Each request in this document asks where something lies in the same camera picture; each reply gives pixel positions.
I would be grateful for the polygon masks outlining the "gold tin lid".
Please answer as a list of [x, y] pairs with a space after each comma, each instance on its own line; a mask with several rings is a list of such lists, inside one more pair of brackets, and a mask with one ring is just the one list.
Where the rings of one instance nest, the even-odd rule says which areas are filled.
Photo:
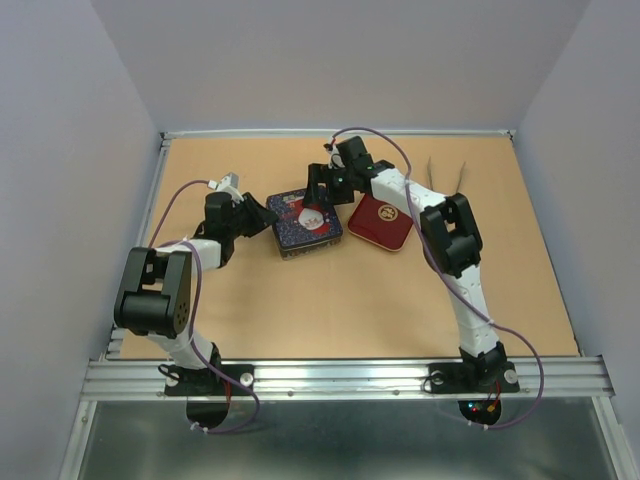
[[304, 195], [304, 189], [297, 189], [273, 194], [266, 199], [267, 208], [279, 216], [278, 222], [272, 226], [273, 232], [313, 232], [316, 235], [343, 236], [343, 227], [334, 207], [304, 207]]

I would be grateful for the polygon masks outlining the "square chocolate tin box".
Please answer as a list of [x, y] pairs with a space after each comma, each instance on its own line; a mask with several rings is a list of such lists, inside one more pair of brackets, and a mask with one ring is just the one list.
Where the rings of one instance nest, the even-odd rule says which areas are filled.
[[280, 232], [275, 230], [274, 237], [282, 260], [292, 260], [317, 250], [337, 245], [342, 240], [342, 234], [319, 234], [307, 232]]

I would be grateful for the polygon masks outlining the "metal tongs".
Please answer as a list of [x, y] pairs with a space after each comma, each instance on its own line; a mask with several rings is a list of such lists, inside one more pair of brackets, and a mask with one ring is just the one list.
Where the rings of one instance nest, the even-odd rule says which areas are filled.
[[426, 179], [430, 190], [447, 195], [460, 193], [465, 181], [467, 162], [454, 164], [453, 161], [427, 160]]

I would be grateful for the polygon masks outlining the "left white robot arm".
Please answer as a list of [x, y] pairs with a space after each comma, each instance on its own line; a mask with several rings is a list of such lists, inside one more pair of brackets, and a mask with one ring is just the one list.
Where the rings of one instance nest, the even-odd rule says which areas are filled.
[[167, 246], [134, 247], [123, 270], [114, 305], [114, 323], [149, 338], [188, 371], [199, 393], [215, 392], [222, 382], [220, 354], [195, 328], [203, 273], [226, 266], [235, 240], [273, 226], [278, 215], [251, 194], [206, 196], [204, 220], [195, 235]]

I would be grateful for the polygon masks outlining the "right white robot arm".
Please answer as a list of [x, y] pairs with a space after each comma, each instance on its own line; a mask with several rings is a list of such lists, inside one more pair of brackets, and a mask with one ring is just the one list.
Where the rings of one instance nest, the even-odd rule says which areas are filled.
[[457, 382], [482, 390], [507, 363], [481, 285], [483, 242], [467, 198], [446, 196], [410, 179], [386, 160], [374, 161], [361, 137], [324, 145], [326, 164], [311, 163], [303, 205], [352, 203], [357, 192], [411, 217], [429, 266], [449, 291], [459, 332]]

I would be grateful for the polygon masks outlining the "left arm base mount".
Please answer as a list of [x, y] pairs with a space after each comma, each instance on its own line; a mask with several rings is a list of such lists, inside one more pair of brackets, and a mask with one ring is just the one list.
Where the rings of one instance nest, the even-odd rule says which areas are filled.
[[[225, 375], [252, 389], [255, 366], [251, 363], [223, 364], [218, 347], [212, 344], [211, 363]], [[242, 388], [208, 368], [189, 370], [183, 367], [160, 364], [159, 373], [165, 377], [164, 394], [167, 396], [248, 396]]]

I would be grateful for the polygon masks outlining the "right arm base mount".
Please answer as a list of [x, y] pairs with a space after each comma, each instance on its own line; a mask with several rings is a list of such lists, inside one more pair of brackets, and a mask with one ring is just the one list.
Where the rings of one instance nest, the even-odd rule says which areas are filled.
[[428, 365], [423, 386], [436, 395], [518, 393], [520, 385], [515, 365], [508, 360], [504, 345], [498, 341], [487, 353], [477, 357], [460, 350], [461, 361], [442, 361]]

